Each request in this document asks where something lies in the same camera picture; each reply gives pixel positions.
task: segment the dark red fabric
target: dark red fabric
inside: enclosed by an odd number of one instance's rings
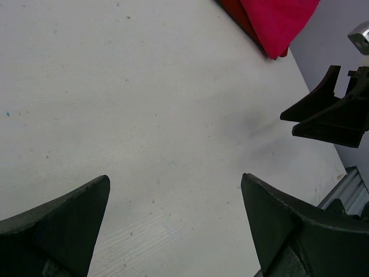
[[[271,59],[280,56],[305,27],[319,0],[239,0]]]
[[[238,26],[240,26],[241,29],[248,34],[248,36],[251,37],[252,40],[261,49],[263,49],[263,51],[265,51],[240,0],[218,0],[218,2],[229,16],[238,24]],[[285,48],[284,52],[280,56],[285,57],[287,52],[288,47]]]

